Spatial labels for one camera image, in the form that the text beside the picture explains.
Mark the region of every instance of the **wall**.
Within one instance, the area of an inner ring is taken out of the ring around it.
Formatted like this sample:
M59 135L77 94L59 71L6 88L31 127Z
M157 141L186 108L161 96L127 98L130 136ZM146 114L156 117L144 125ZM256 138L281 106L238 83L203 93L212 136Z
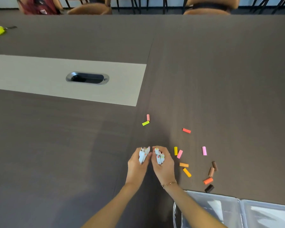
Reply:
M67 7L67 4L64 0L60 0L63 7ZM168 6L182 6L184 0L168 0ZM269 0L267 5L275 6L280 2L280 0ZM80 1L69 1L70 6L76 7L80 5ZM253 0L241 0L240 6L250 6L252 5ZM141 6L146 6L147 1L141 0ZM111 2L112 7L116 7L116 0L112 0ZM131 7L131 1L130 0L119 0L119 6L120 7ZM163 0L149 0L149 6L163 6ZM0 8L17 8L18 4L16 0L0 0Z

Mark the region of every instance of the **bracelet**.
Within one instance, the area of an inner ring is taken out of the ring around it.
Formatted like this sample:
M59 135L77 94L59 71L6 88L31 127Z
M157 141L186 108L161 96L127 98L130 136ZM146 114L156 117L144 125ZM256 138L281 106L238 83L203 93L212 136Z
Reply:
M172 185L172 184L174 184L174 183L177 183L176 180L175 180L175 181L172 181L172 182L170 182L170 183L168 183L167 185L162 185L162 187L165 188L166 186Z

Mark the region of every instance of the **red backpack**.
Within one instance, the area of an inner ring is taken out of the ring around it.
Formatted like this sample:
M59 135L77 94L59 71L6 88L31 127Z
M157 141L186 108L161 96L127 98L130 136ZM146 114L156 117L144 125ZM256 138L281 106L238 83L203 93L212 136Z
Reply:
M20 0L17 2L24 10L24 14L34 15L57 15L60 14L56 9L53 0L27 0L26 4L23 4Z

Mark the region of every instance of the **plastic case lid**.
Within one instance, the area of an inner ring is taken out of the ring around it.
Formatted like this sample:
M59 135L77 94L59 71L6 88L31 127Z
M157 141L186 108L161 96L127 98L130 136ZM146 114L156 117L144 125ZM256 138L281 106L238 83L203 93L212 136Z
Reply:
M285 206L242 200L245 228L285 228Z
M241 201L234 197L186 191L201 207L224 223L228 228L243 228ZM182 228L190 225L182 217Z

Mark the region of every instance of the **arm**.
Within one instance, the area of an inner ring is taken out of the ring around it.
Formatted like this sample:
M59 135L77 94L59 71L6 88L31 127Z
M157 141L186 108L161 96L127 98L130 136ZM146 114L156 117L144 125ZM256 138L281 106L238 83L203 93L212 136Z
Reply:
M153 152L155 148L159 148L165 155L165 161L161 165L157 164L156 155L152 155L153 169L158 180L162 185L174 182L174 161L169 151L165 147L154 146ZM192 228L227 228L223 223L200 207L176 183L167 185L164 189L173 198Z
M137 148L128 161L127 179L121 191L81 228L114 228L116 226L128 202L138 191L146 174L150 157L152 156L152 153L149 153L144 163L141 165L138 161L140 149L141 148Z

